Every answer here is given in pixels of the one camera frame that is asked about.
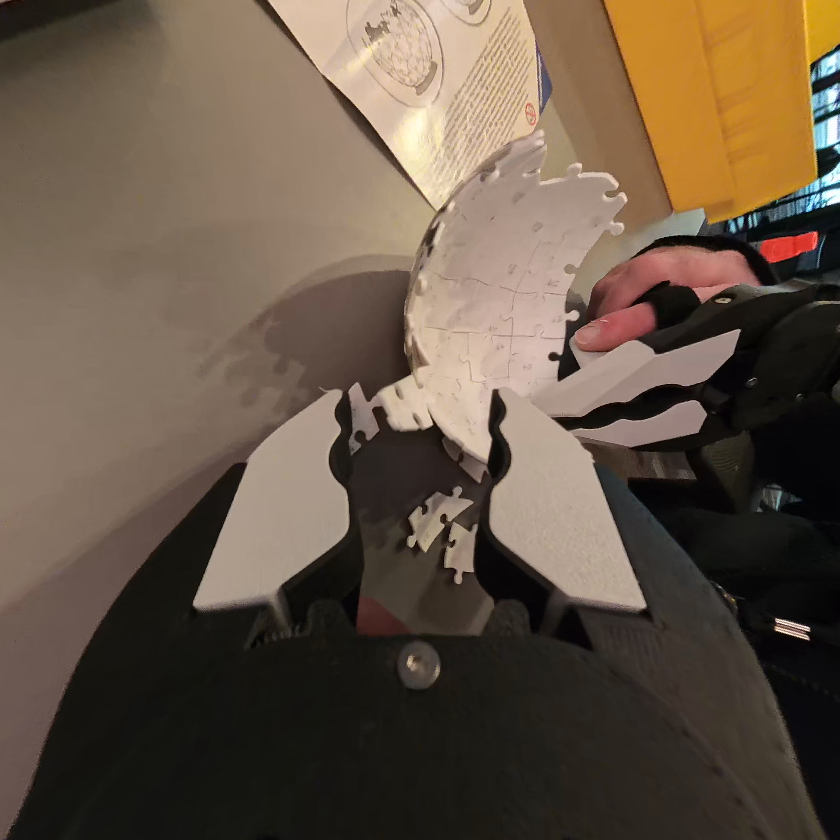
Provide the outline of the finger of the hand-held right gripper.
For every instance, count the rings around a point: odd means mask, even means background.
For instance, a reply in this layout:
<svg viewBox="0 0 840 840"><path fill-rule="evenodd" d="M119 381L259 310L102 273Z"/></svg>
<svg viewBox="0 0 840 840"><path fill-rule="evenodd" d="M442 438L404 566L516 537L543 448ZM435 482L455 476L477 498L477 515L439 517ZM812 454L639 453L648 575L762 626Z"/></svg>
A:
<svg viewBox="0 0 840 840"><path fill-rule="evenodd" d="M698 433L708 417L696 399L675 392L656 392L631 402L596 408L581 418L568 418L568 431L599 445L644 448Z"/></svg>
<svg viewBox="0 0 840 840"><path fill-rule="evenodd" d="M605 353L576 352L589 360L541 386L533 404L552 418L585 421L590 428L626 419L631 401L663 386L689 387L708 380L733 355L741 331L730 330L675 350L655 352L640 340Z"/></svg>

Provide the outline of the orange object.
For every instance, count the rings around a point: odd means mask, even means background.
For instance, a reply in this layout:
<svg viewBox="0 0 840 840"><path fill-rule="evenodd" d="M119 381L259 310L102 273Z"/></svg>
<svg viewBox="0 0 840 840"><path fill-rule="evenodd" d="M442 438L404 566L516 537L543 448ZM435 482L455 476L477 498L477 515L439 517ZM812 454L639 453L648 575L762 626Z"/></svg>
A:
<svg viewBox="0 0 840 840"><path fill-rule="evenodd" d="M776 265L790 260L796 261L804 255L818 251L821 236L817 232L768 238L757 245L761 256L770 264Z"/></svg>

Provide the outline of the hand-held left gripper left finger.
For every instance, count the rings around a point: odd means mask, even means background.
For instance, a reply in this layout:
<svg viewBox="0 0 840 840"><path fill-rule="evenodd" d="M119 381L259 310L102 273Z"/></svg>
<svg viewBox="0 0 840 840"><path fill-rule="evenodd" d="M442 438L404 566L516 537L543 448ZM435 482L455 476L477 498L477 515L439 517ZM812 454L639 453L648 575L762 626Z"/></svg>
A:
<svg viewBox="0 0 840 840"><path fill-rule="evenodd" d="M255 449L194 595L197 612L261 607L290 632L327 600L355 620L364 549L351 432L350 398L331 390Z"/></svg>

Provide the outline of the person's right hand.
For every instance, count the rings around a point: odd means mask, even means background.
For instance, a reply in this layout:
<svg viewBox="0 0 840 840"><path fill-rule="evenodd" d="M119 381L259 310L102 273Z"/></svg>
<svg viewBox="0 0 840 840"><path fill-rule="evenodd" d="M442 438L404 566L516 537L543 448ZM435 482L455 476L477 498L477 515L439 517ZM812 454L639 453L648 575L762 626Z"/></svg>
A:
<svg viewBox="0 0 840 840"><path fill-rule="evenodd" d="M592 289L588 323L574 339L584 352L608 352L664 328L658 306L646 299L659 287L690 289L704 302L739 285L779 282L770 263L752 246L726 235L660 238L611 269Z"/></svg>

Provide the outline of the partly built puzzle ball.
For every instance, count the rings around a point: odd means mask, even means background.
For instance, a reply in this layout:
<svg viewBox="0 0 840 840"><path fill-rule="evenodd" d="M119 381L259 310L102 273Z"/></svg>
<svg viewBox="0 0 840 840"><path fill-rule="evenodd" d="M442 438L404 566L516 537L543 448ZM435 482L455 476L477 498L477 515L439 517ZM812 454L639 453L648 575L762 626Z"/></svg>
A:
<svg viewBox="0 0 840 840"><path fill-rule="evenodd" d="M604 236L624 231L617 180L572 164L543 180L540 129L508 143L452 193L416 254L406 356L430 420L486 463L493 391L530 396L556 378L567 297Z"/></svg>

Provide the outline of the yellow box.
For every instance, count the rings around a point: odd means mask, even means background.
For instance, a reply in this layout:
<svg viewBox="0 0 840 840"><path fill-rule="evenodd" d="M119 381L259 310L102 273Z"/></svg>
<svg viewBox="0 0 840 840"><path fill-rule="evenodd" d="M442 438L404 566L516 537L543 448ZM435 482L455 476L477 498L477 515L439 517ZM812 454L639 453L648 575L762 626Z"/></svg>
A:
<svg viewBox="0 0 840 840"><path fill-rule="evenodd" d="M712 223L813 182L812 64L838 1L607 1L673 210Z"/></svg>

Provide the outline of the printed instruction leaflet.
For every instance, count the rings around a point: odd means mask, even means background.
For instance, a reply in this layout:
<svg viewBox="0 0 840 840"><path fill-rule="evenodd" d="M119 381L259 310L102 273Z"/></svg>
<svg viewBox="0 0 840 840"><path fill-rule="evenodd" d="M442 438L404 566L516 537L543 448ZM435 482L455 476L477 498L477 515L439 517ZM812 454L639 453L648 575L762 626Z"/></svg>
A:
<svg viewBox="0 0 840 840"><path fill-rule="evenodd" d="M436 210L551 96L523 1L269 5Z"/></svg>

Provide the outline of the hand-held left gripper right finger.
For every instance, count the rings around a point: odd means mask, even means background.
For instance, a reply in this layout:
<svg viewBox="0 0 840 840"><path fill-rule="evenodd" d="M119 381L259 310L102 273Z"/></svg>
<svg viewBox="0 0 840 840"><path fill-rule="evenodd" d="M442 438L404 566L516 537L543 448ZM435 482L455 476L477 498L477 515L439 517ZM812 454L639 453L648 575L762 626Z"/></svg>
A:
<svg viewBox="0 0 840 840"><path fill-rule="evenodd" d="M490 488L479 525L486 592L523 604L534 632L556 632L577 607L644 614L592 455L508 388L494 391L488 428Z"/></svg>

